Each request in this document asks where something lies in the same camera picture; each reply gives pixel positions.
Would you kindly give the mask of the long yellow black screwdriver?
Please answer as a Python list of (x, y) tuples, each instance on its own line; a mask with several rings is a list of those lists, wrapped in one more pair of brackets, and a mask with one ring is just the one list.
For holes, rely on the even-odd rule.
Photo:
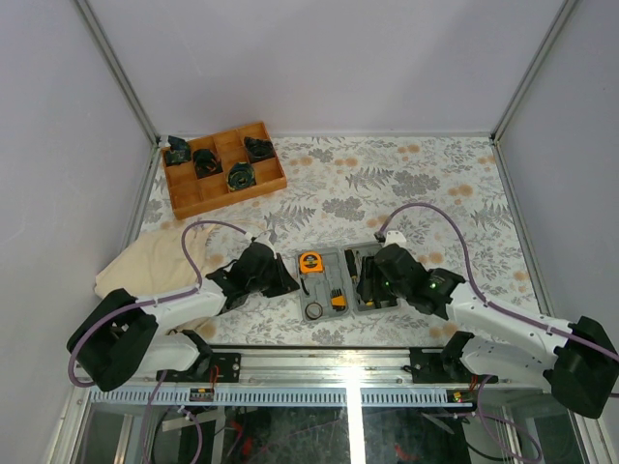
[(347, 270), (349, 272), (349, 276), (353, 282), (356, 282), (358, 279), (358, 270), (355, 254), (352, 249), (348, 248), (344, 251), (344, 257), (346, 261)]

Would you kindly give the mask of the black tape roll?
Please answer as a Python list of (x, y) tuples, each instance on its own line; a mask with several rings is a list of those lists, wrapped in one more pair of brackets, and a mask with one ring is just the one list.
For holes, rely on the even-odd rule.
[(323, 306), (320, 303), (312, 302), (305, 308), (305, 315), (311, 321), (320, 319), (323, 314)]

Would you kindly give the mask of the grey plastic tool case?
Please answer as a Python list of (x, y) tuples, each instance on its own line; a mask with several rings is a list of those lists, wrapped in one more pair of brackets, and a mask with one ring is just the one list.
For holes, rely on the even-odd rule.
[[(344, 257), (344, 251), (346, 249), (352, 249), (357, 263), (358, 270), (358, 279), (356, 282), (353, 282), (349, 276), (349, 272), (347, 270), (346, 261)], [(372, 256), (376, 251), (381, 248), (381, 245), (377, 243), (364, 243), (364, 244), (356, 244), (356, 245), (348, 245), (348, 246), (340, 246), (340, 247), (327, 247), (319, 250), (303, 250), (297, 253), (296, 256), (296, 266), (297, 272), (299, 276), (299, 265), (298, 265), (298, 257), (302, 252), (305, 251), (316, 251), (318, 252), (323, 259), (323, 264), (325, 268), (325, 277), (323, 283), (318, 287), (318, 292), (315, 297), (307, 297), (303, 289), (301, 287), (300, 282), (300, 290), (299, 290), (299, 302), (301, 315), (304, 321), (309, 323), (315, 322), (325, 322), (327, 320), (335, 320), (342, 318), (344, 316), (355, 314), (355, 315), (371, 315), (371, 314), (379, 314), (381, 312), (387, 311), (395, 311), (401, 307), (401, 303), (396, 301), (395, 303), (384, 303), (380, 308), (364, 310), (363, 302), (360, 300), (360, 297), (357, 293), (357, 284), (359, 283), (360, 272), (362, 270), (362, 258), (366, 256)], [(331, 308), (330, 304), (330, 291), (333, 289), (341, 288), (345, 292), (345, 296), (347, 299), (348, 309), (343, 312), (335, 312)], [(311, 321), (305, 315), (305, 308), (309, 303), (317, 302), (323, 306), (324, 314), (318, 319)]]

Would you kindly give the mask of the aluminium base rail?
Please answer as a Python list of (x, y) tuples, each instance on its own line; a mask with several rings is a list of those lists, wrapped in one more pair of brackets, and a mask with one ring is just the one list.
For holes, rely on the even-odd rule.
[(77, 367), (93, 401), (179, 406), (364, 406), (471, 409), (479, 374), (445, 370), (438, 348), (217, 346), (200, 374), (147, 371), (100, 389)]

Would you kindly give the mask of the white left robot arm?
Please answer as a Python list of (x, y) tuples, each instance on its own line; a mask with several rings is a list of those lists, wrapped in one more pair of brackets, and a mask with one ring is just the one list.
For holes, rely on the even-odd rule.
[(146, 300), (123, 288), (110, 292), (69, 338), (70, 366), (80, 366), (103, 392), (145, 374), (214, 381), (213, 349), (188, 323), (236, 309), (253, 293), (274, 298), (299, 288), (272, 244), (254, 239), (239, 258), (176, 294)]

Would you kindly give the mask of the dark rolled item centre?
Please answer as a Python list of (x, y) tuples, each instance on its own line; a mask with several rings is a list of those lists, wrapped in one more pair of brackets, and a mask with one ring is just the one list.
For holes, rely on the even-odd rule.
[(228, 172), (227, 185), (230, 191), (247, 189), (255, 185), (253, 167), (247, 162), (235, 163)]

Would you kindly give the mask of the beige cloth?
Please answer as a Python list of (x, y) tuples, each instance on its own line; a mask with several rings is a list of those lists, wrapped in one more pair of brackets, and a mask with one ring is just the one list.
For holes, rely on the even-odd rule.
[[(222, 255), (207, 251), (207, 240), (215, 226), (200, 226), (187, 235), (190, 258), (204, 276), (222, 264)], [(134, 296), (175, 292), (196, 283), (197, 277), (181, 247), (182, 228), (142, 233), (95, 277), (95, 294), (101, 299), (112, 290), (124, 288)], [(194, 330), (212, 338), (215, 323), (208, 317), (192, 320), (177, 330)]]

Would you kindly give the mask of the dark rolled item far left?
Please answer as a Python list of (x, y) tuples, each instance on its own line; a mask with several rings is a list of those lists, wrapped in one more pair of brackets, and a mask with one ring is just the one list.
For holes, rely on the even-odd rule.
[(164, 154), (167, 166), (179, 165), (192, 159), (191, 147), (185, 139), (170, 135), (167, 143), (169, 148)]

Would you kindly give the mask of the dark rolled item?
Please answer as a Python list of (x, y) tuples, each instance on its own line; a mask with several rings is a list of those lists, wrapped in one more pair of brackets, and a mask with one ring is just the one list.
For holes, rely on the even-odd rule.
[(275, 156), (273, 143), (269, 139), (259, 139), (246, 136), (244, 146), (251, 162), (268, 160)]
[(198, 149), (192, 153), (194, 169), (198, 179), (221, 172), (221, 162), (209, 149)]
[(247, 162), (235, 163), (228, 172), (227, 185), (230, 191), (247, 189), (255, 185), (253, 167)]
[(191, 147), (185, 139), (170, 135), (167, 143), (169, 148), (164, 154), (167, 166), (179, 165), (192, 159)]

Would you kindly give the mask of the wooden compartment tray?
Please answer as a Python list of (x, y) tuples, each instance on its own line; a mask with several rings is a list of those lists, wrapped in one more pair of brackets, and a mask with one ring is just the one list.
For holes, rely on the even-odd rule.
[[(209, 149), (221, 162), (220, 173), (201, 179), (196, 176), (192, 159), (179, 165), (167, 166), (164, 154), (168, 150), (169, 144), (162, 149), (164, 177), (167, 182), (172, 212), (176, 218), (194, 217), (272, 193), (287, 186), (286, 176), (276, 151), (275, 156), (271, 159), (251, 162), (244, 146), (246, 136), (269, 139), (272, 142), (263, 122), (254, 122), (193, 140), (185, 139), (189, 143), (192, 153), (198, 149)], [(227, 185), (227, 175), (231, 167), (237, 162), (251, 164), (255, 173), (255, 185), (238, 191), (230, 191)]]

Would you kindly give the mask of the dark rolled item back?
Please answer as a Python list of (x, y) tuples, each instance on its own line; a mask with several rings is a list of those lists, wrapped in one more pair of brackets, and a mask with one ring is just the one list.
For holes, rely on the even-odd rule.
[(269, 139), (259, 139), (246, 136), (244, 146), (251, 162), (268, 160), (275, 156), (273, 143)]

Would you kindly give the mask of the orange hex key set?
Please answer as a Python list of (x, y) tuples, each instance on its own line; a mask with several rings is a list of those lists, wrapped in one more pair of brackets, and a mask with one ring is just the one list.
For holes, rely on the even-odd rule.
[(330, 304), (332, 310), (335, 312), (343, 312), (348, 309), (345, 292), (341, 288), (330, 291)]

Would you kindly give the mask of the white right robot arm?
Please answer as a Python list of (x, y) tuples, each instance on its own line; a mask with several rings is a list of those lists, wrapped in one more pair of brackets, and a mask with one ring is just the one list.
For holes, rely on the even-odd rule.
[(452, 381), (474, 375), (513, 380), (550, 393), (570, 411), (602, 415), (618, 380), (618, 353), (604, 327), (531, 314), (484, 296), (471, 279), (428, 270), (406, 249), (397, 230), (374, 235), (379, 248), (362, 269), (363, 299), (403, 301), (459, 329), (443, 348), (441, 369)]

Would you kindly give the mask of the orange tape measure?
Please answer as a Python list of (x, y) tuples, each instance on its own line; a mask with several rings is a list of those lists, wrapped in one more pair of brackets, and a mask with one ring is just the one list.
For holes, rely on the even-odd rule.
[(307, 297), (315, 297), (325, 277), (322, 256), (316, 251), (302, 252), (298, 257), (298, 265), (304, 294)]

